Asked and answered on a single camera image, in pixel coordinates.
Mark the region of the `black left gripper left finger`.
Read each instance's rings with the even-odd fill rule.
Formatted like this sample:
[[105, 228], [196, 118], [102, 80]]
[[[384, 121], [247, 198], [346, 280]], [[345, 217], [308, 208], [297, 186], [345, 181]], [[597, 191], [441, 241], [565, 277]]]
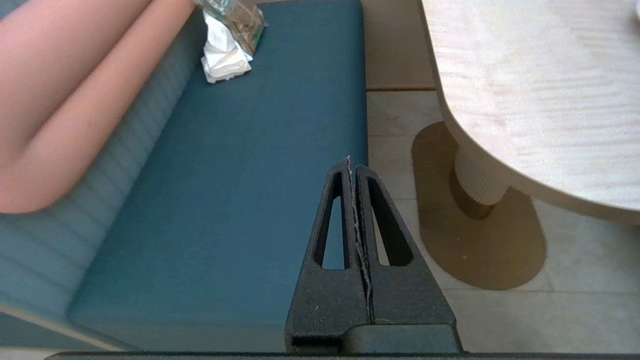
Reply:
[[[286, 317], [288, 351], [343, 351], [343, 337], [372, 319], [371, 280], [361, 239], [352, 158], [327, 172]], [[323, 267], [334, 200], [340, 200], [343, 269]]]

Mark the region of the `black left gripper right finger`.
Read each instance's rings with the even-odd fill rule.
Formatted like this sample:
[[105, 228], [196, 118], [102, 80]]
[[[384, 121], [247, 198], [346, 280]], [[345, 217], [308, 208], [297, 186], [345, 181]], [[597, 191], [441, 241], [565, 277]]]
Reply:
[[365, 306], [372, 322], [454, 326], [454, 312], [389, 191], [362, 164], [356, 167], [355, 197]]

